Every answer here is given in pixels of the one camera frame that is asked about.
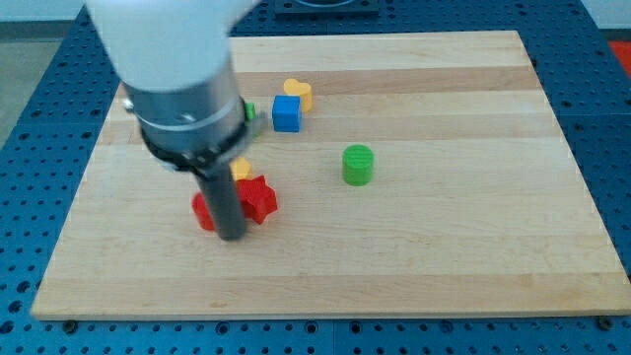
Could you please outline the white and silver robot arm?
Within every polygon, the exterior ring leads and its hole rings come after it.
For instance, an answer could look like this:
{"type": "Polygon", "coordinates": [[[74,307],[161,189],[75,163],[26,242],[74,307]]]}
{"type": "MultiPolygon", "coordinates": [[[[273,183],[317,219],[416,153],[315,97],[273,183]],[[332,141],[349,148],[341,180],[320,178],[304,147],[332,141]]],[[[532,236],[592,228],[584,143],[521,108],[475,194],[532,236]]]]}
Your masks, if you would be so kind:
{"type": "Polygon", "coordinates": [[[87,0],[86,7],[158,159],[211,173],[253,136],[229,35],[251,0],[87,0]]]}

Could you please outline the green block behind arm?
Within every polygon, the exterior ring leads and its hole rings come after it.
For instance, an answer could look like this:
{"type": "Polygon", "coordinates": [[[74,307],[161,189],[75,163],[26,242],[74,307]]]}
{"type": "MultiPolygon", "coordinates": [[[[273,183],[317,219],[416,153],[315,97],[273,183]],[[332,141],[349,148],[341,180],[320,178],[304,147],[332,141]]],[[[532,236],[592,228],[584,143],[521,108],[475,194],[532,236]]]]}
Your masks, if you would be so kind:
{"type": "Polygon", "coordinates": [[[254,103],[245,104],[245,118],[247,121],[252,121],[256,119],[256,110],[254,103]]]}

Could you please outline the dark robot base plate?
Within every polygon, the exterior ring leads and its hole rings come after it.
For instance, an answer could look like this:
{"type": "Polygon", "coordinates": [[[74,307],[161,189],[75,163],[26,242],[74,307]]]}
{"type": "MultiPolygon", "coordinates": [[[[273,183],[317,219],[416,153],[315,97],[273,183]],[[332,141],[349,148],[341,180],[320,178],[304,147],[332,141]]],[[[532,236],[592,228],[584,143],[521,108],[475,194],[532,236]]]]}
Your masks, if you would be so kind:
{"type": "Polygon", "coordinates": [[[278,16],[298,15],[376,15],[381,0],[273,0],[278,16]]]}

